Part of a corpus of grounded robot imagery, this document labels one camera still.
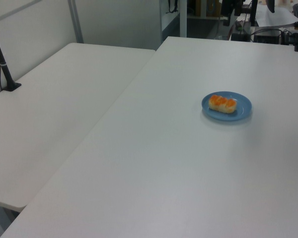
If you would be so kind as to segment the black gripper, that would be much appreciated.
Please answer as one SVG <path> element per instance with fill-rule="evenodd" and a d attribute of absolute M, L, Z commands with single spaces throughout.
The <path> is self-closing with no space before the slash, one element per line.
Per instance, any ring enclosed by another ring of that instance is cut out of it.
<path fill-rule="evenodd" d="M 231 14 L 240 16 L 242 12 L 241 0 L 222 0 L 221 15 L 223 15 L 223 26 L 230 26 Z"/>

